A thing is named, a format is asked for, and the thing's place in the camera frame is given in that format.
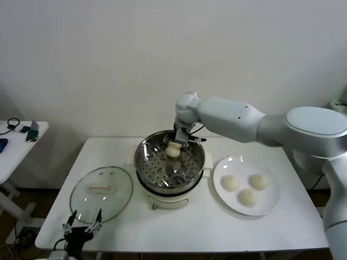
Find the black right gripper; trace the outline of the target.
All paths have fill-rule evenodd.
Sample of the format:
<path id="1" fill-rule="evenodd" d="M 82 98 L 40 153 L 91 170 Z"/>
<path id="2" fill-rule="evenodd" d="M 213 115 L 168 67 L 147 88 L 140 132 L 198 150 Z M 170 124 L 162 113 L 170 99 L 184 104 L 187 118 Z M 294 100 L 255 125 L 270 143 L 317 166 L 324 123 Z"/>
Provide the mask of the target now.
<path id="1" fill-rule="evenodd" d="M 194 124 L 193 123 L 175 123 L 174 124 L 174 130 L 175 130 L 175 142 L 193 142 L 196 144 L 200 144 L 202 142 L 205 142 L 206 138 L 199 138 L 196 136 L 192 136 L 190 134 L 190 131 L 193 129 Z M 163 138 L 163 143 L 169 143 L 170 142 L 170 136 L 166 134 Z"/>

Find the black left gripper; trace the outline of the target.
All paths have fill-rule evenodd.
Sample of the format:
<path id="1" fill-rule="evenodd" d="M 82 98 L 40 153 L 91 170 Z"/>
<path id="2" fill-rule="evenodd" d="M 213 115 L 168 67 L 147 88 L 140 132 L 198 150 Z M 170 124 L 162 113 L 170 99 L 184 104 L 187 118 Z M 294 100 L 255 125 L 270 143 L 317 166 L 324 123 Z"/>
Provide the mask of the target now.
<path id="1" fill-rule="evenodd" d="M 84 244 L 93 239 L 93 232 L 99 232 L 102 228 L 102 209 L 99 210 L 97 217 L 88 227 L 73 227 L 77 210 L 68 218 L 66 223 L 62 224 L 64 230 L 64 238 L 67 242 L 66 251 L 69 254 L 80 254 Z"/>

